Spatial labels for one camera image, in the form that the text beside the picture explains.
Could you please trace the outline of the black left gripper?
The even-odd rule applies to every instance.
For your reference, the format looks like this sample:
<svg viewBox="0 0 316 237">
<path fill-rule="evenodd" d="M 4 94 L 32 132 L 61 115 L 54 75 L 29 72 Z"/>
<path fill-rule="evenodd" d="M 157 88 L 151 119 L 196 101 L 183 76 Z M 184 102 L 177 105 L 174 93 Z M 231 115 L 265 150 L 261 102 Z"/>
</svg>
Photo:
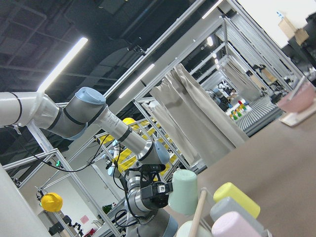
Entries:
<svg viewBox="0 0 316 237">
<path fill-rule="evenodd" d="M 148 209 L 160 209 L 168 205 L 170 192 L 173 192 L 172 182 L 157 181 L 141 188 L 141 201 Z"/>
</svg>

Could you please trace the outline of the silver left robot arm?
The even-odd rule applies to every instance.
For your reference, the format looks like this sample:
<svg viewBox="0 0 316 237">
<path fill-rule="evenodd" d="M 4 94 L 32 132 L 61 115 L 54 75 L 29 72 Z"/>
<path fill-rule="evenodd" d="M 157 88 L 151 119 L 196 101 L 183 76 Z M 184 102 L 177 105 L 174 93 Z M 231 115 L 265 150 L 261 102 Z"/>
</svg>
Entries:
<svg viewBox="0 0 316 237">
<path fill-rule="evenodd" d="M 0 95 L 0 124 L 26 126 L 44 151 L 52 150 L 43 137 L 48 130 L 68 140 L 76 140 L 96 124 L 136 155 L 136 162 L 124 173 L 126 234 L 129 237 L 172 237 L 176 220 L 164 210 L 171 183 L 161 181 L 169 153 L 158 141 L 145 140 L 114 115 L 98 91 L 81 88 L 66 107 L 61 108 L 43 92 L 3 92 Z"/>
</svg>

